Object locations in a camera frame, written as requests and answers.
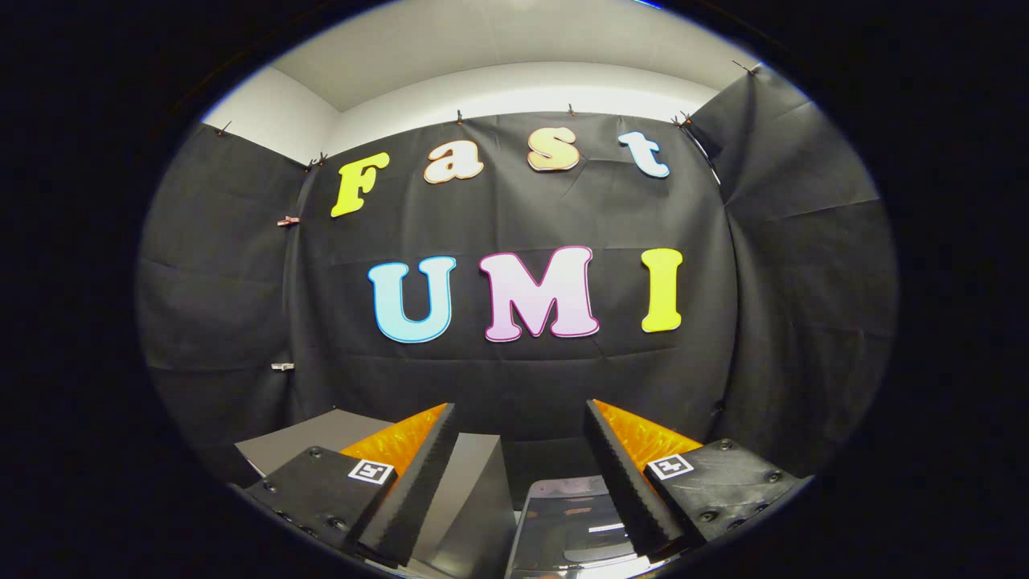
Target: letter u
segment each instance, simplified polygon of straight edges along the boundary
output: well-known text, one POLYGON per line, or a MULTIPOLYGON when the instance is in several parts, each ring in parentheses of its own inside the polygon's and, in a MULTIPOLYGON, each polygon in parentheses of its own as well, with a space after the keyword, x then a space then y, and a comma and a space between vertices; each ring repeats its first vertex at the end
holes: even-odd
POLYGON ((418 263, 429 285, 429 316, 421 322, 412 322, 403 315, 402 281, 407 265, 393 261, 368 269, 379 330, 387 338, 405 345, 428 342, 441 336, 450 326, 450 270, 456 265, 457 259, 450 256, 427 257, 418 263))

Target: orange padding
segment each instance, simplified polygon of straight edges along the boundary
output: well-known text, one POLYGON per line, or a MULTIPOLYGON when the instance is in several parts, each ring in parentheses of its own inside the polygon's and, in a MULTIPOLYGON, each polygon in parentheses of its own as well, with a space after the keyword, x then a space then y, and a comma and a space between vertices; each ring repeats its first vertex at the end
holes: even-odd
POLYGON ((703 444, 631 412, 594 400, 639 472, 658 459, 696 450, 703 444))
POLYGON ((340 454, 354 459, 393 465, 396 475, 401 477, 411 466, 411 462, 415 460, 415 455, 422 447, 425 437, 429 435, 432 425, 446 406, 447 404, 440 404, 404 419, 360 442, 351 444, 340 454))

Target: pink letter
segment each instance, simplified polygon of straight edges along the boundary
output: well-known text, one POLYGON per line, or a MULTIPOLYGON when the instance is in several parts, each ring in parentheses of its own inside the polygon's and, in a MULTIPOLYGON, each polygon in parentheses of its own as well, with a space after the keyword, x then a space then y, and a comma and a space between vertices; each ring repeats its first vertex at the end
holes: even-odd
POLYGON ((519 339, 522 328, 514 324, 512 307, 529 328, 529 333, 538 338, 555 302, 558 320, 551 325, 555 336, 574 338, 595 334, 600 330, 600 323, 590 314, 590 286, 586 275, 586 266, 592 258, 593 251, 589 247, 559 247, 551 255, 543 280, 536 283, 514 253, 483 257, 478 268, 490 276, 493 299, 493 326, 486 330, 486 339, 491 342, 519 339))

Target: smartphone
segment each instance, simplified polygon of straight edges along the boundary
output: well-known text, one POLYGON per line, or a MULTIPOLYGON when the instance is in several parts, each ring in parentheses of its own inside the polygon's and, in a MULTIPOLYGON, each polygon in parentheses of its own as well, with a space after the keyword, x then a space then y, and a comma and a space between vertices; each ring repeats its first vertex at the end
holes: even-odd
POLYGON ((601 476, 536 481, 504 579, 625 579, 661 567, 633 549, 601 476))

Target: white wall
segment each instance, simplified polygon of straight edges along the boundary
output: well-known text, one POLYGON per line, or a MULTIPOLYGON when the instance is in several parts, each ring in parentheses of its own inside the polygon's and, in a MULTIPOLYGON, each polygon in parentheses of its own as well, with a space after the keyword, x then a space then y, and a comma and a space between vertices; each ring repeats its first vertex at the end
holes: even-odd
POLYGON ((274 68, 222 100, 204 122, 307 164, 389 135, 464 118, 568 110, 670 120, 693 113, 717 92, 666 74, 595 63, 537 62, 437 76, 365 101, 342 113, 274 68))
POLYGON ((274 68, 240 84, 202 119, 307 165, 318 157, 340 111, 274 68))
POLYGON ((671 121, 693 113, 717 91, 703 84, 624 66, 536 62, 475 68, 409 84, 340 114, 325 141, 334 154, 382 137, 464 118, 568 110, 671 121))

